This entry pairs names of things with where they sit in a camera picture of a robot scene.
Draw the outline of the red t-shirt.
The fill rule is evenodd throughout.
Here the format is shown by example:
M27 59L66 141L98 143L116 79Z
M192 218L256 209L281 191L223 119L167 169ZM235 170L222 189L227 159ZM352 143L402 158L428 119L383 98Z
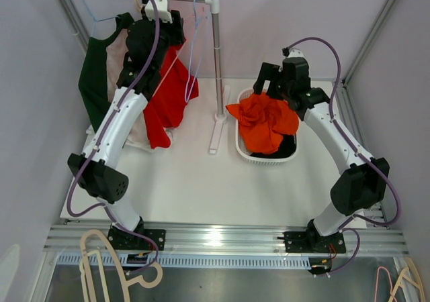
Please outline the red t-shirt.
M175 58L176 50L180 47L170 47L161 68L161 78ZM146 134L152 150L170 147L171 139L167 135L167 130L178 128L183 120L187 105L184 101L187 76L187 67L180 59L177 59L167 78L143 111ZM197 80L191 99L198 96L199 85Z

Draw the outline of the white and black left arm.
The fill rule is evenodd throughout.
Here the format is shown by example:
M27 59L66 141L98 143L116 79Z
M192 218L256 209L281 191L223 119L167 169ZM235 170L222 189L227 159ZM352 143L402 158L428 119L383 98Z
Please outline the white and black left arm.
M144 243L142 218L126 198L128 177L117 170L125 144L156 150L172 143L168 131L184 116L189 71L177 55L185 43L179 11L171 21L115 17L106 39L90 38L78 88L94 131L68 166L81 187L110 215L130 249Z

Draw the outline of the black t-shirt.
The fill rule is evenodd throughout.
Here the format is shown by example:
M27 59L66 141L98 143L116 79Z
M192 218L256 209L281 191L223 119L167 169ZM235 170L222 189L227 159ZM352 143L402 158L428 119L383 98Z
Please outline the black t-shirt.
M290 135L283 135L283 140L279 145L277 151L271 154L263 154L260 152L253 152L251 157L265 158L265 159L283 159L293 155L296 151L296 137Z

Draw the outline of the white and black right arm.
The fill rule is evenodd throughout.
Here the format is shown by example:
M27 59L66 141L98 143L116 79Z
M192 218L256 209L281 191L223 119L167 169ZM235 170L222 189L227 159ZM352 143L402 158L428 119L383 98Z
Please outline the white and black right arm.
M329 96L312 87L309 65L303 57L287 57L282 65L264 62L253 85L256 94L265 90L271 98L286 102L320 139L334 160L339 179L330 190L331 202L307 227L306 245L321 251L330 236L347 224L360 209L367 209L384 198L389 164L374 158L347 131L330 106Z

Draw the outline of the orange t-shirt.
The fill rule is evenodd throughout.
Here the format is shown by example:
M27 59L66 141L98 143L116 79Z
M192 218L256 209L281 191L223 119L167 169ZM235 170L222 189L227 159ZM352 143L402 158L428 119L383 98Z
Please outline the orange t-shirt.
M279 150L284 136L295 135L299 128L299 118L288 104L265 92L252 93L226 109L236 119L239 134L251 152L273 154Z

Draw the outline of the pink plastic hanger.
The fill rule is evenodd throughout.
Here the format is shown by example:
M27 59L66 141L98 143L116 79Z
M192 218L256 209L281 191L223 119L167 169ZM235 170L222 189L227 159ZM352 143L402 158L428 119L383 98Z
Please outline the pink plastic hanger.
M173 65L175 64L175 62L179 58L179 55L182 53L182 50L183 50L184 46L185 46L185 44L183 44L180 47L180 49L176 50L175 58L172 60L169 68L167 69L166 73L164 74L164 76L162 77L161 81L159 82L159 84L157 86L157 89L159 89L161 87L161 85L163 84L164 80L167 78L167 75L170 73L171 69L173 68Z

